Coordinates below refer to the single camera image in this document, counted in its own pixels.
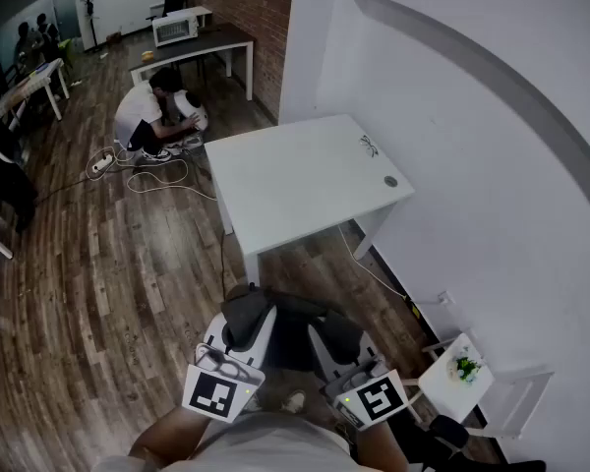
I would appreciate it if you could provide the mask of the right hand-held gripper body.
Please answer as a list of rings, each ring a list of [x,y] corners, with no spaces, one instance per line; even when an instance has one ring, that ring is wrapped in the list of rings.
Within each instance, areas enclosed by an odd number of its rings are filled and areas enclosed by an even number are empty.
[[[399,374],[387,367],[366,332],[360,336],[355,359],[345,363],[334,359],[317,326],[309,325],[308,334],[317,375],[324,382],[321,394],[355,430],[364,431],[408,406]]]

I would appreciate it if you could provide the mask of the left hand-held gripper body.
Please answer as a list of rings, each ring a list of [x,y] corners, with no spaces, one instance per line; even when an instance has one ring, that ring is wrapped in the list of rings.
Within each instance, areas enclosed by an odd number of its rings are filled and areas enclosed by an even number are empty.
[[[276,319],[274,307],[261,313],[250,341],[235,348],[226,335],[228,322],[220,313],[196,347],[195,363],[187,370],[182,406],[231,423],[266,379],[262,371]]]

